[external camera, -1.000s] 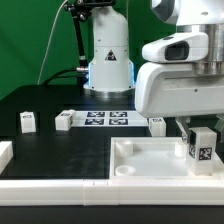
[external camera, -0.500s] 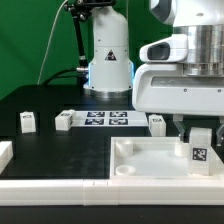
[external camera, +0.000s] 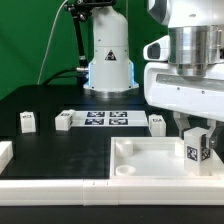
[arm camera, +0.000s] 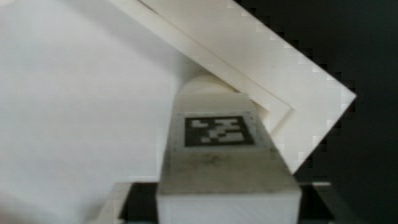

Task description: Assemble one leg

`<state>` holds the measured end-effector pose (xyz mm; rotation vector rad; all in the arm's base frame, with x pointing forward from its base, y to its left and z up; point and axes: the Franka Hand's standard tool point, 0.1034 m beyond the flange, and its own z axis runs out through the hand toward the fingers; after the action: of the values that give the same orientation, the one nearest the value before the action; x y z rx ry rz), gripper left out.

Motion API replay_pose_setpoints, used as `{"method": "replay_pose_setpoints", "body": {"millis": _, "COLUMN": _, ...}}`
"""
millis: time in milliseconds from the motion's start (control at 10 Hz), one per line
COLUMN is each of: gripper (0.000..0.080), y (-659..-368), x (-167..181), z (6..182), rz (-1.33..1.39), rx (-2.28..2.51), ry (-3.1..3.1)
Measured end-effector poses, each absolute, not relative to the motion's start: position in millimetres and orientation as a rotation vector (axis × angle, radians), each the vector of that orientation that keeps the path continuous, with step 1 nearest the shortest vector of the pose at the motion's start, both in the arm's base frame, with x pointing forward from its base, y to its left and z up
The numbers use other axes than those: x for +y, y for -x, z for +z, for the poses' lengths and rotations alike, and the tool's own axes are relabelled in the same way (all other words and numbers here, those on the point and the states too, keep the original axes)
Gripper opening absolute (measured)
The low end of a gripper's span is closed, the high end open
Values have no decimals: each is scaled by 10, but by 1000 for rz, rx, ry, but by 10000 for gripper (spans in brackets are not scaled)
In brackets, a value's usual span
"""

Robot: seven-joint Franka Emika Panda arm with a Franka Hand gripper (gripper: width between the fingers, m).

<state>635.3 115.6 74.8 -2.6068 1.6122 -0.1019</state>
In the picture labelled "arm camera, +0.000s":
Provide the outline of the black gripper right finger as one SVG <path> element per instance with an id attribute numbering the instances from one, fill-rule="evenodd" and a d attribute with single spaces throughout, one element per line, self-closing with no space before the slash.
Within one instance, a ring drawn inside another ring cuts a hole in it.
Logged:
<path id="1" fill-rule="evenodd" d="M 363 224 L 329 182 L 303 182 L 297 224 Z"/>

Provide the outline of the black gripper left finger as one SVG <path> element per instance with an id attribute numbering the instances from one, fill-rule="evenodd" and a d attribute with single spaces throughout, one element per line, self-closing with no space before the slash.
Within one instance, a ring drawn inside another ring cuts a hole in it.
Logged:
<path id="1" fill-rule="evenodd" d="M 157 182 L 118 183 L 95 224 L 159 224 Z"/>

